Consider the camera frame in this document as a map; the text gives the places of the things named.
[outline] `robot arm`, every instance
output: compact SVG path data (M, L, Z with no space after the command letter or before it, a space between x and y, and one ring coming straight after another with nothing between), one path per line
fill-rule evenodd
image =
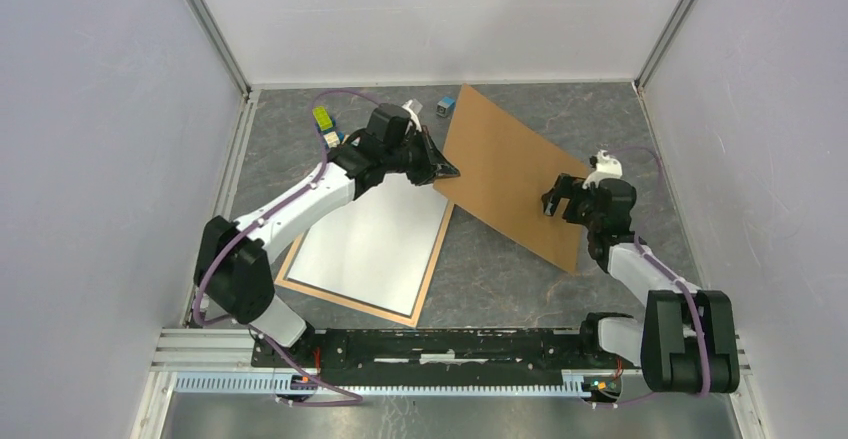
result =
M270 264L286 247L322 217L382 183L386 174L404 173L416 186L459 175L436 148L427 129L419 128L413 104L381 104L374 109L365 129L330 150L320 178L322 165L254 212L232 222L220 216L209 221L203 231L195 284L200 285L230 241L257 224L213 271L206 294L237 322L265 331L283 347L293 345L310 326L274 290ZM304 187L309 189L301 193ZM302 195L269 215L294 194Z
M636 189L621 179L621 164L606 151L593 156L590 164L594 171L585 179L560 174L542 196L542 210L553 216L560 201L568 199L563 219L586 227L589 255L645 306L645 322L623 314L590 314L581 326L586 348L618 354L640 366L653 391L698 392L703 378L692 326L699 321L711 372L709 390L736 390L739 360L730 299L670 273L630 230ZM690 314L678 287L693 296L697 317Z

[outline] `cardboard sheet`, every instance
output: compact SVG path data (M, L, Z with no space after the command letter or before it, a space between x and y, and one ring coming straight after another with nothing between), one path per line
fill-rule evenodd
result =
M414 326L451 207L432 186L387 175L295 241L278 283Z
M462 86L444 148L461 177L434 187L457 206L564 271L577 269L585 232L542 213L560 173L586 177L582 161L551 144L468 85Z

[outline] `brown cardboard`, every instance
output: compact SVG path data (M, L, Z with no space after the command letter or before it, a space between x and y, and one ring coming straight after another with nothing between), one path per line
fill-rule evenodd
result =
M434 187L496 231L559 268L575 272L583 230L566 223L560 203L542 213L541 196L560 173L586 177L585 164L463 85L444 154L461 176Z

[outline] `yellow-green block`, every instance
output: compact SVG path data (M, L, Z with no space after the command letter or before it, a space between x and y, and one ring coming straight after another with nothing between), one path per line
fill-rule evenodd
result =
M318 106L312 109L312 115L315 117L315 122L318 123L318 128L321 131L328 131L333 127L333 121L324 106Z

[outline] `blue block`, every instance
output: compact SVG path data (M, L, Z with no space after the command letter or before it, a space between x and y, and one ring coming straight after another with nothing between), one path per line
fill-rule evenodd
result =
M456 107L456 100L452 97L445 96L436 104L436 115L439 117L448 117L453 114L454 107Z

